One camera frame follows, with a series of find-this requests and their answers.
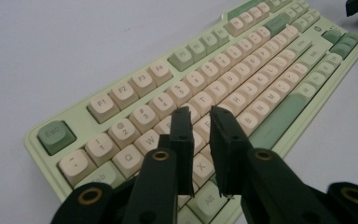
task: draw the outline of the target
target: spacebar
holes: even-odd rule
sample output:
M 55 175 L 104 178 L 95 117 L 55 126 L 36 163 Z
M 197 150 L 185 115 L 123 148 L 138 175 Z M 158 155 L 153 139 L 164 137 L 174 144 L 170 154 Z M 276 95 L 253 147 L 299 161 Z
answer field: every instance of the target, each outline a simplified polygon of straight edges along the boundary
M 249 137 L 254 147 L 272 149 L 308 101 L 303 95 L 288 95 Z

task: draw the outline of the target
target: circular hole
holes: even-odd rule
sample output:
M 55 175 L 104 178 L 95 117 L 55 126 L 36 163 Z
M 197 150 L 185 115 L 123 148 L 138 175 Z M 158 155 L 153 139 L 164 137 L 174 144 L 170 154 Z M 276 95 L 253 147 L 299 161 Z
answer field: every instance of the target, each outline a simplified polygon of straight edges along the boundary
M 320 223 L 321 219 L 319 216 L 314 212 L 305 212 L 302 217 L 308 221 L 309 223 Z
M 77 198 L 80 204 L 89 205 L 98 202 L 103 196 L 103 191 L 97 188 L 84 190 Z
M 156 220 L 156 214 L 152 211 L 145 211 L 141 215 L 139 215 L 139 221 L 144 224 L 152 223 L 155 220 Z
M 272 160 L 272 155 L 267 151 L 257 151 L 255 156 L 262 161 L 270 161 Z
M 341 189 L 341 194 L 351 202 L 358 204 L 358 189 L 345 187 Z
M 153 154 L 153 159 L 156 161 L 165 161 L 170 157 L 170 154 L 165 151 L 157 151 Z

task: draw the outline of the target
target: white table surface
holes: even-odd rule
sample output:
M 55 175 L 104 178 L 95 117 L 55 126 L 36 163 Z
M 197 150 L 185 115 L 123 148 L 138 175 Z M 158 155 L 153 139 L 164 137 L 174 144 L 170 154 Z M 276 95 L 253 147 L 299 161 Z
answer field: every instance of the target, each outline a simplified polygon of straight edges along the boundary
M 0 0 L 0 223 L 49 223 L 60 206 L 24 147 L 28 130 L 240 3 Z M 309 3 L 358 32 L 358 14 L 346 18 L 345 1 Z M 285 160 L 321 191 L 338 181 L 358 184 L 358 62 Z

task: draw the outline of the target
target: brass screw hole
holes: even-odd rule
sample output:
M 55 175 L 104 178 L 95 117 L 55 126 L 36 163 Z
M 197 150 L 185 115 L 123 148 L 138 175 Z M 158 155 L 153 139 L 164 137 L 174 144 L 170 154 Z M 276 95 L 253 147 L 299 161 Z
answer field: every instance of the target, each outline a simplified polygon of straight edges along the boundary
M 267 151 L 257 151 L 255 152 L 255 157 L 262 161 L 270 161 L 273 159 L 272 155 Z
M 165 161 L 170 157 L 170 154 L 165 151 L 157 151 L 153 153 L 153 159 L 156 161 Z
M 97 188 L 89 188 L 84 190 L 77 198 L 80 204 L 90 205 L 98 202 L 103 196 L 103 191 Z
M 358 204 L 358 189 L 344 187 L 341 189 L 341 194 L 351 202 Z

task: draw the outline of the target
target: mechanical keyboard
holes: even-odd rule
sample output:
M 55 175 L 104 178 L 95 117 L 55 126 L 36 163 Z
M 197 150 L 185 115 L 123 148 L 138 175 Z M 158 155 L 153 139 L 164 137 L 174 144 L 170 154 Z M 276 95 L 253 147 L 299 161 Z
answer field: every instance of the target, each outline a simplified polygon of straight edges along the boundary
M 304 0 L 251 0 L 185 44 L 33 127 L 25 145 L 60 200 L 137 175 L 191 111 L 195 198 L 178 196 L 179 223 L 232 223 L 241 199 L 220 198 L 209 149 L 212 105 L 230 110 L 255 147 L 284 156 L 358 59 L 358 34 Z

